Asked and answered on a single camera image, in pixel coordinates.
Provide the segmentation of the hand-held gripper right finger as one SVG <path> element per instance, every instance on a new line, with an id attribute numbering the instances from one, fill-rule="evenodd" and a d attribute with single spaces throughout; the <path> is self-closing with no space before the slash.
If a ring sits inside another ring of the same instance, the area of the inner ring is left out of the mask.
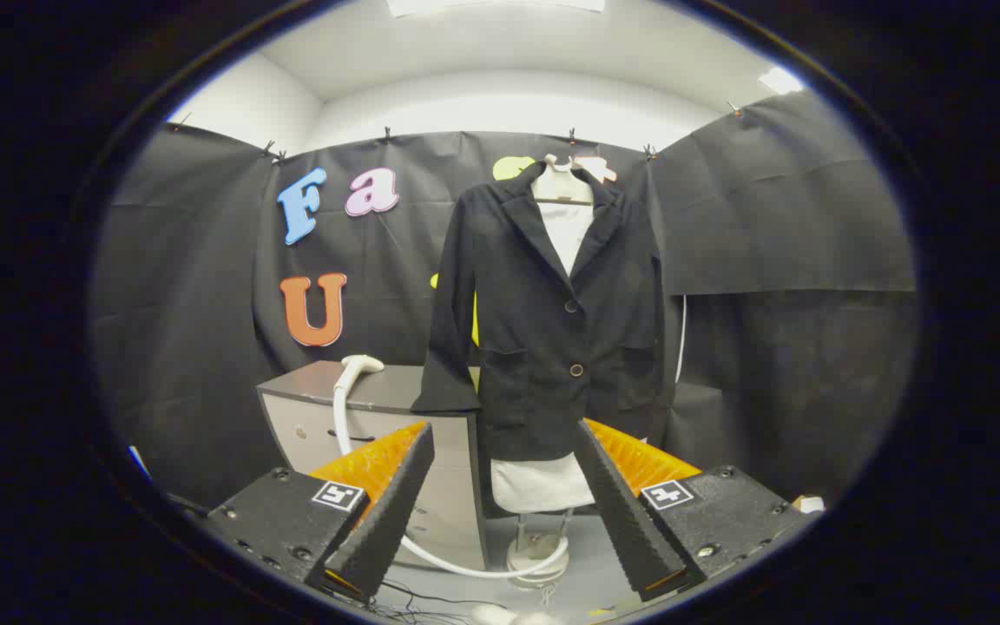
<path id="1" fill-rule="evenodd" d="M 643 601 L 742 569 L 800 533 L 800 510 L 732 465 L 699 470 L 590 419 L 576 459 Z"/>

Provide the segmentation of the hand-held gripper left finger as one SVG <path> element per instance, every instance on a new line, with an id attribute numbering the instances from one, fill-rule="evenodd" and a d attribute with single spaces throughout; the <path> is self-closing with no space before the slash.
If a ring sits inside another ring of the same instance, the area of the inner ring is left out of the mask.
<path id="1" fill-rule="evenodd" d="M 384 581 L 434 459 L 409 424 L 314 472 L 274 468 L 214 507 L 206 532 L 266 572 L 350 600 Z"/>

